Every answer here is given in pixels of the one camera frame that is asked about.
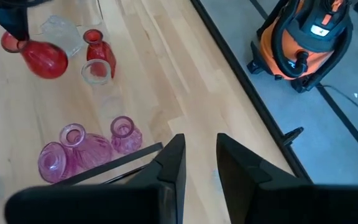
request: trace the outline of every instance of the pink glass vase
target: pink glass vase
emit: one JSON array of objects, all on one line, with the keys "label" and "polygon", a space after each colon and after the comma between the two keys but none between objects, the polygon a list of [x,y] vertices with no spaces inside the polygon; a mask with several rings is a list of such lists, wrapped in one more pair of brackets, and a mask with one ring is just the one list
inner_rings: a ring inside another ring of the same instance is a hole
[{"label": "pink glass vase", "polygon": [[112,160],[110,142],[98,134],[87,134],[80,124],[69,124],[60,132],[60,142],[73,149],[78,165],[85,170]]},{"label": "pink glass vase", "polygon": [[76,174],[76,164],[67,148],[51,142],[41,151],[38,169],[43,180],[57,183]]},{"label": "pink glass vase", "polygon": [[138,150],[143,141],[142,133],[135,126],[133,120],[127,116],[120,116],[110,125],[112,133],[111,144],[114,150],[121,154],[130,154]]}]

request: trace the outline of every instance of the red glass vase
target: red glass vase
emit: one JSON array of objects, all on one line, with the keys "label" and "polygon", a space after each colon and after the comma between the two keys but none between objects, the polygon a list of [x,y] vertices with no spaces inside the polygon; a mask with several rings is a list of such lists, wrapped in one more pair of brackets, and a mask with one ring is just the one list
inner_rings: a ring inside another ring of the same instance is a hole
[{"label": "red glass vase", "polygon": [[[111,78],[114,78],[117,64],[116,57],[110,45],[103,41],[102,32],[97,29],[90,29],[84,33],[83,38],[89,44],[86,51],[86,60],[101,59],[107,61],[111,68]],[[104,74],[104,70],[105,67],[102,65],[95,64],[91,66],[91,73],[96,76]]]},{"label": "red glass vase", "polygon": [[1,39],[1,45],[9,53],[19,52],[28,68],[41,78],[58,78],[67,69],[66,53],[51,43],[35,40],[18,41],[11,34],[5,32]]}]

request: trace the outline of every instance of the gray floor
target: gray floor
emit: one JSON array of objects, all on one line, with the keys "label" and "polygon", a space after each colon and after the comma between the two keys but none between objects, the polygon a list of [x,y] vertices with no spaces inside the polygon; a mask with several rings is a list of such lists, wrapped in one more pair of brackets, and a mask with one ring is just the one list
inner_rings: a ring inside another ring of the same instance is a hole
[{"label": "gray floor", "polygon": [[[249,44],[263,18],[249,0],[201,0],[230,48],[246,70],[252,60]],[[259,0],[269,13],[277,0]],[[324,80],[358,102],[358,14],[351,48],[343,61]],[[285,133],[299,126],[304,133],[293,148],[315,183],[358,184],[358,143],[317,90],[297,94],[289,83],[276,82],[261,73],[249,76],[267,108]],[[358,129],[358,109],[328,90]]]}]

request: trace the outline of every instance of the hardwood floor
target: hardwood floor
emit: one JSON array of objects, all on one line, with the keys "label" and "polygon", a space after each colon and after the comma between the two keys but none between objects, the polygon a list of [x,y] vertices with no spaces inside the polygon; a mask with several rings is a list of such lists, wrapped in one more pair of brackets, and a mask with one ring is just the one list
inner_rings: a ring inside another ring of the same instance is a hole
[{"label": "hardwood floor", "polygon": [[[52,14],[81,24],[84,20],[75,18],[79,13],[71,5],[78,1],[54,1],[30,9],[31,29]],[[99,5],[104,19],[101,29],[117,58],[109,94],[118,91],[122,106],[114,112],[133,118],[143,132],[144,146],[166,144],[176,133],[185,133],[184,223],[229,223],[216,173],[217,133],[227,133],[290,172],[261,118],[189,0],[99,0]],[[38,174],[38,154],[46,143],[58,140],[64,125],[81,123],[89,132],[110,138],[111,119],[101,115],[95,90],[80,75],[84,62],[81,51],[70,59],[62,77],[42,80],[28,71],[19,54],[0,48],[0,179],[4,185],[0,223],[4,223],[3,205],[10,195],[46,184]]]}]

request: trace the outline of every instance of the black cable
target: black cable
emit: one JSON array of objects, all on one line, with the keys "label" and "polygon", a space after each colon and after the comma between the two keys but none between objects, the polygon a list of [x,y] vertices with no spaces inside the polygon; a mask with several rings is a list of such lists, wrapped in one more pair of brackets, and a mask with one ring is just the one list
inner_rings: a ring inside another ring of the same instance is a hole
[{"label": "black cable", "polygon": [[321,85],[321,86],[316,86],[316,87],[318,87],[318,88],[331,88],[331,89],[335,90],[337,93],[339,93],[340,95],[342,95],[344,98],[348,99],[354,106],[358,107],[358,103],[356,103],[352,98],[348,97],[345,93],[343,93],[341,90],[338,90],[334,86]]}]

